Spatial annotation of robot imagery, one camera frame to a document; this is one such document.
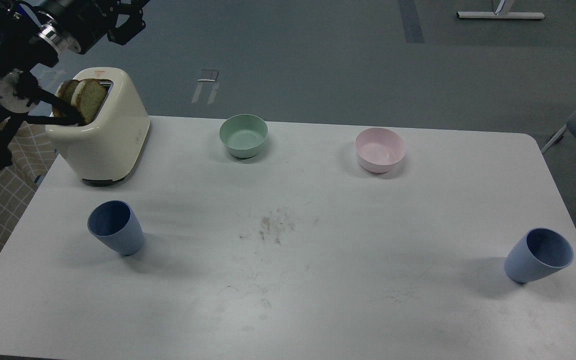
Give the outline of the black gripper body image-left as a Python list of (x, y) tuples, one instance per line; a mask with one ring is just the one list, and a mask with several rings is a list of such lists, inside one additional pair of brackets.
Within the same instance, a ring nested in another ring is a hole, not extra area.
[(57, 54), (87, 53), (107, 37), (121, 46), (146, 28), (148, 0), (42, 0), (35, 7), (41, 23), (39, 38)]

